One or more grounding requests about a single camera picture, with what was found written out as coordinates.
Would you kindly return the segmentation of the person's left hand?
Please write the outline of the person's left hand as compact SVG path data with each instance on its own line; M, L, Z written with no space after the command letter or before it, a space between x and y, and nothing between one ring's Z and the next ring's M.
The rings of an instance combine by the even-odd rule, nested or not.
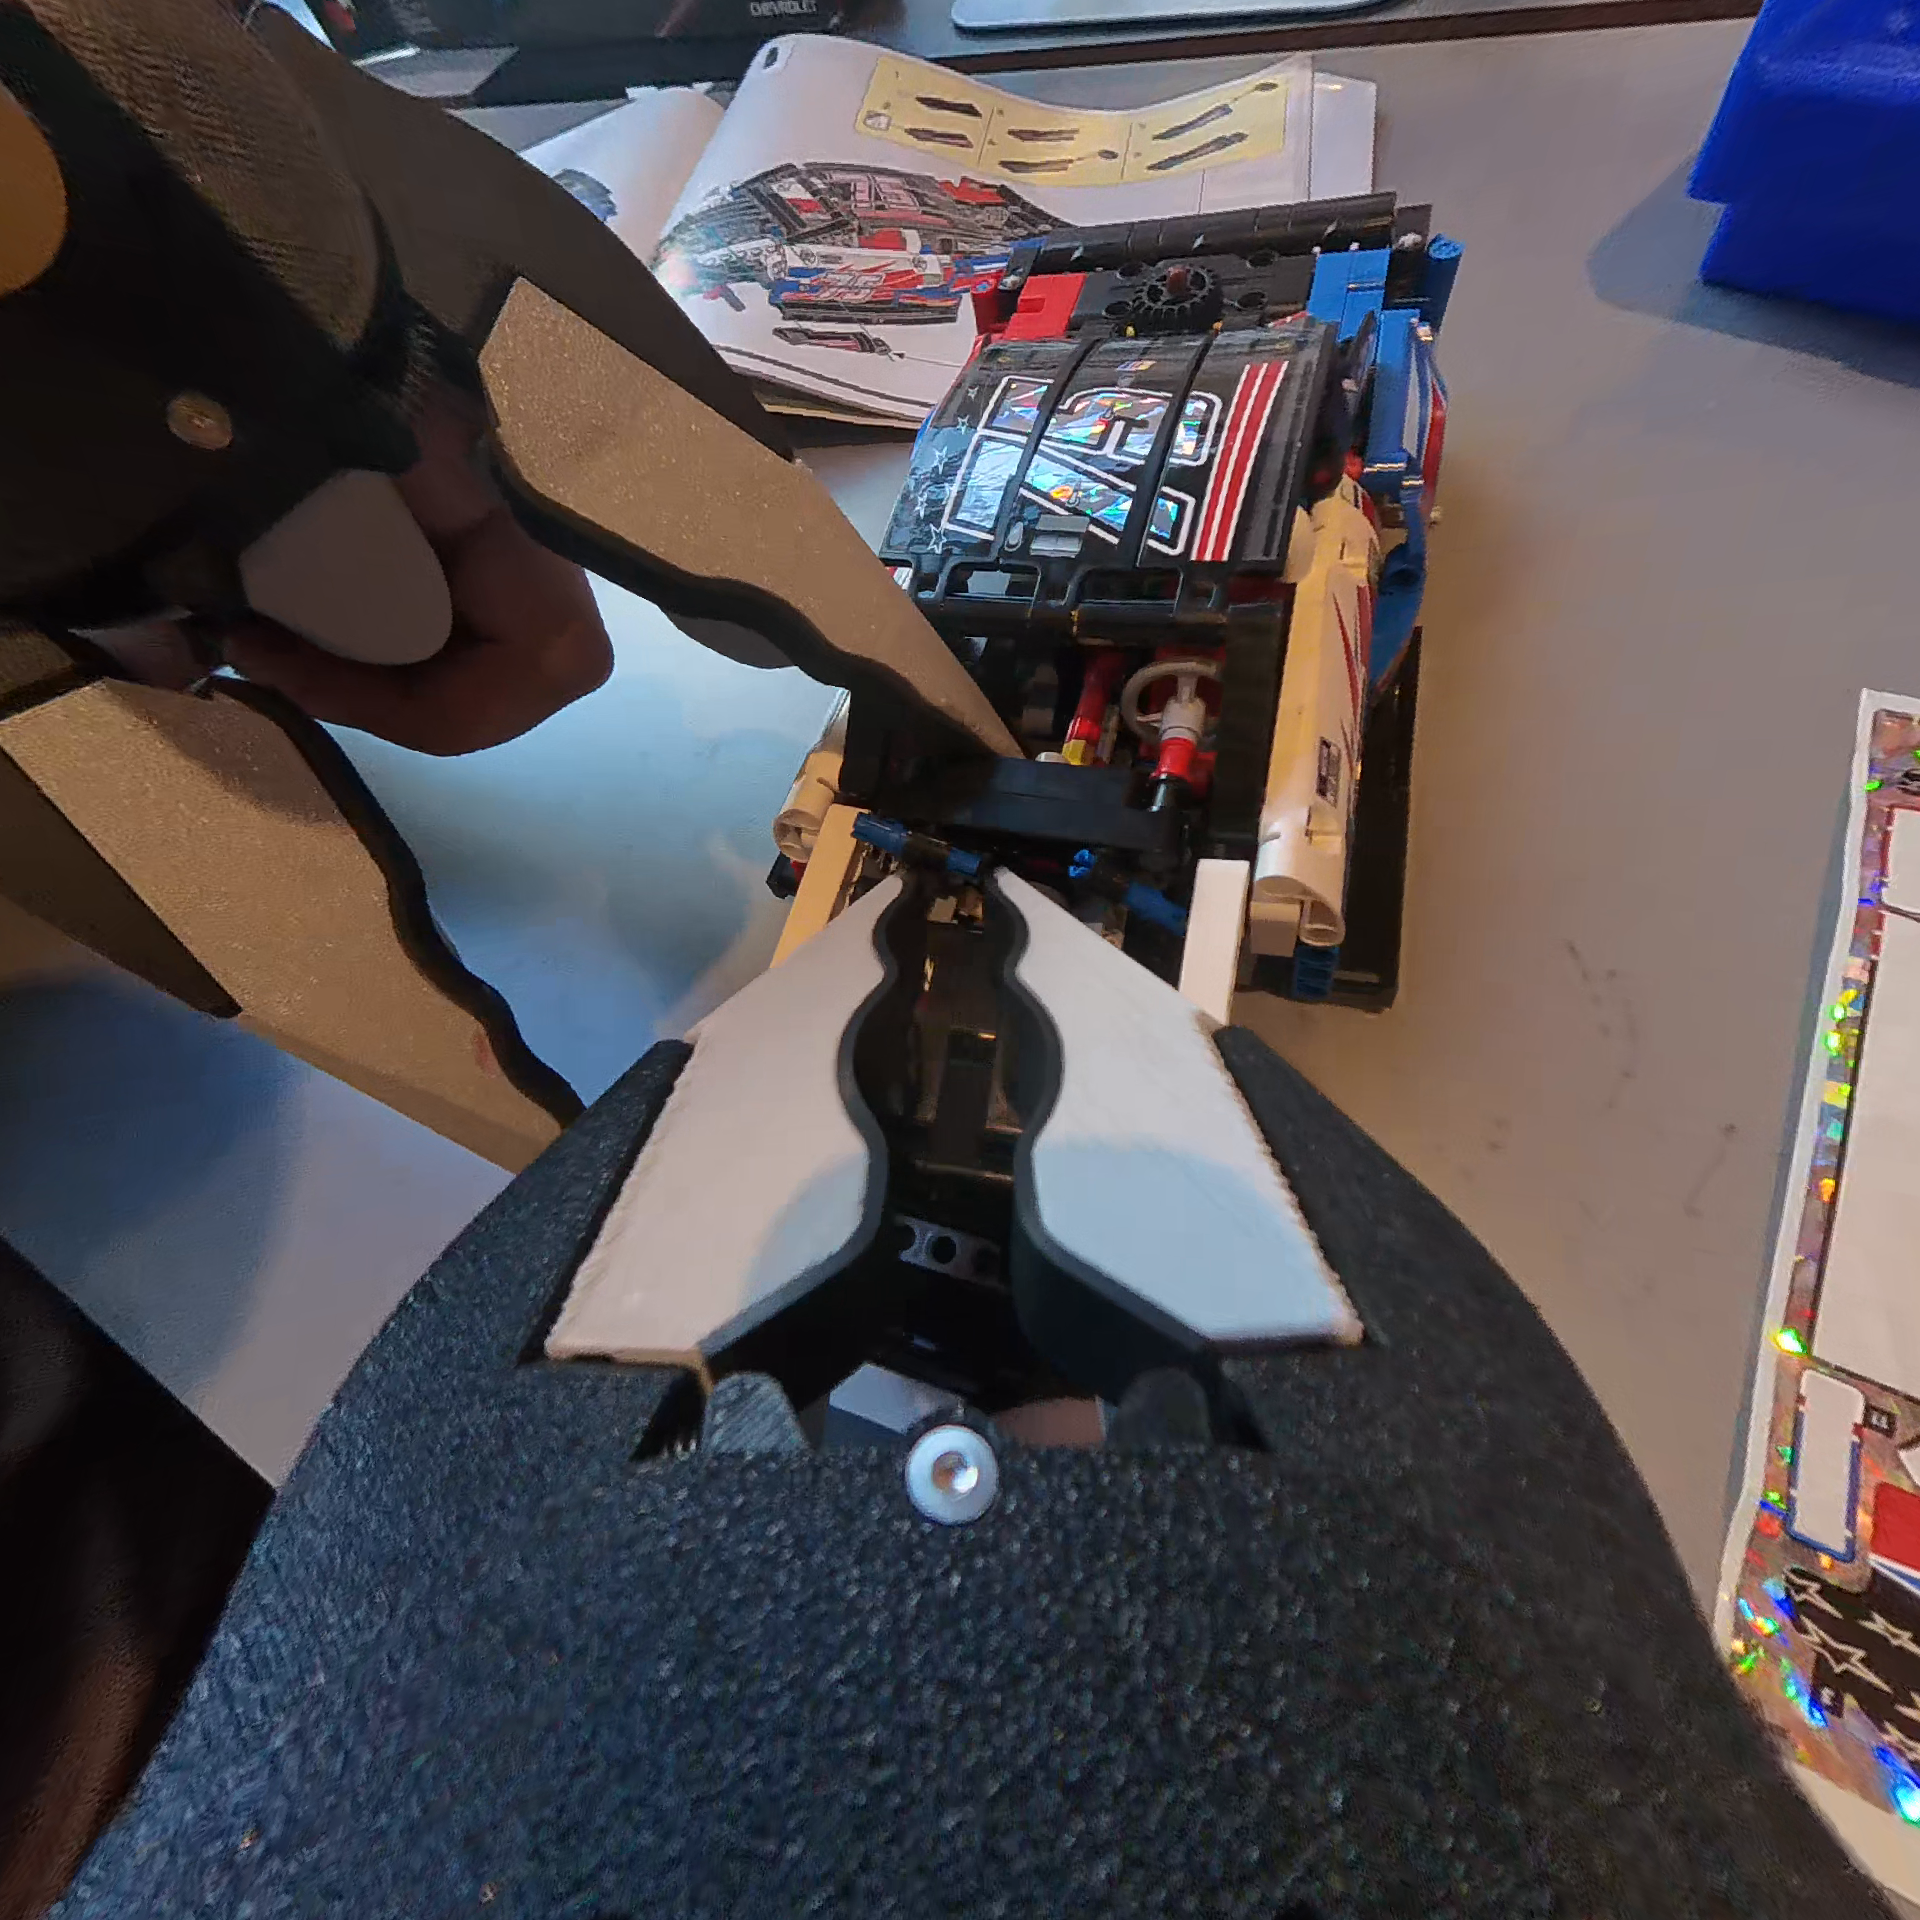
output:
M614 654L586 578L514 518L482 462L485 425L466 390L434 386L421 460L398 477L447 589L435 654L354 664L251 618L219 638L229 667L322 724L443 758L505 746L599 690Z

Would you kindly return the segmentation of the blue plastic bin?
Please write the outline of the blue plastic bin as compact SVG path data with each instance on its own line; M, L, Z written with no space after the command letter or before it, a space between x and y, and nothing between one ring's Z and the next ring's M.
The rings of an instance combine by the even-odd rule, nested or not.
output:
M1917 5L1763 3L1686 186L1699 280L1917 322Z

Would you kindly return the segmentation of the black brick hood piece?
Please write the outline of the black brick hood piece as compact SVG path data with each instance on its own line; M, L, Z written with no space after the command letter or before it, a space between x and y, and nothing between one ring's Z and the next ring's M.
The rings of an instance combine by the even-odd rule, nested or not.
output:
M1011 1204L1023 1133L1003 925L979 891L958 891L895 928L897 982L870 1028L889 1194L904 1214L985 1233Z

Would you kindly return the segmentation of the grey desk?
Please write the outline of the grey desk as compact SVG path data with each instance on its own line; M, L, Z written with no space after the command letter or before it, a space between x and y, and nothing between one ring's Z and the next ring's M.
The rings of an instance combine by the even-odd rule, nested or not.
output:
M1398 1000L1241 1016L1520 1280L1712 1606L1865 689L1915 698L1915 336L1699 286L1738 18L1330 56L1464 250ZM286 1474L505 1174L5 930L5 1236Z

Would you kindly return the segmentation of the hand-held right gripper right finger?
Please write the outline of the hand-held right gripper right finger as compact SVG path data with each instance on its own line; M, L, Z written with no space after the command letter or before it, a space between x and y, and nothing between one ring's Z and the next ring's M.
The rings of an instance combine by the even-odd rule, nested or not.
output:
M1040 1260L1034 1308L1098 1301L1177 1354L1358 1345L1218 1022L1032 882L995 874L991 898L1011 925L1014 1218Z

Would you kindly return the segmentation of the toy brick race car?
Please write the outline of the toy brick race car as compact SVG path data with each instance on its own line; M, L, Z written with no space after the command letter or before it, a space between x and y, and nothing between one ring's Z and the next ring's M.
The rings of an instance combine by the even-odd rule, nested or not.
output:
M1021 240L880 541L1021 755L939 772L843 694L770 886L1005 868L1218 1019L1389 1008L1459 258L1392 195ZM1001 1290L1007 1211L889 1210L901 1266Z

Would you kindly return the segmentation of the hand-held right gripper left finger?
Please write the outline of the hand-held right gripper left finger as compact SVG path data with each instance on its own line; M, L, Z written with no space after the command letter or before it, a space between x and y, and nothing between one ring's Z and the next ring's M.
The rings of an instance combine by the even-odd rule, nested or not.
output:
M543 1340L551 1361L729 1369L872 1244L889 1172L856 1028L895 982L877 882L687 1035Z

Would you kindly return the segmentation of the wooden document stand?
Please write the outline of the wooden document stand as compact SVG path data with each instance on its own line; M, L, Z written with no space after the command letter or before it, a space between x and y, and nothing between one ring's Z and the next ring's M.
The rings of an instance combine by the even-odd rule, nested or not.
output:
M1241 21L1306 21L1381 9L1382 3L950 3L969 35L1091 33L1119 28L1224 28Z

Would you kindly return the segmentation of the holographic sticker sheet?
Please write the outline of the holographic sticker sheet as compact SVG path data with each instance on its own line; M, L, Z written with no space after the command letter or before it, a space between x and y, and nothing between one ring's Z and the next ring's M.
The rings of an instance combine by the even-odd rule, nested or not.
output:
M1867 1875L1917 1849L1917 705L1865 690L1715 1630Z

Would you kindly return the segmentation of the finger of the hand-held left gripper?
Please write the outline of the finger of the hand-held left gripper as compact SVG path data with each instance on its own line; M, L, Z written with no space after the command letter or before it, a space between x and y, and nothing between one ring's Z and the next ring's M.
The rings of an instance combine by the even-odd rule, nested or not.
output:
M1014 733L645 264L557 180L271 9L271 58L487 409L521 523L706 644L872 702L943 753Z
M9 666L1 779L6 907L497 1168L579 1117L352 762L278 698Z

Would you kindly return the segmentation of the instruction booklet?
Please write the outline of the instruction booklet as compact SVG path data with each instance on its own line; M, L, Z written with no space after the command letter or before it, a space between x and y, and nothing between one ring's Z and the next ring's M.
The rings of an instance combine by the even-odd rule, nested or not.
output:
M526 152L779 414L915 430L1025 237L1375 187L1378 90L1296 56L1133 107L1031 100L850 40L781 36L729 104L631 99Z

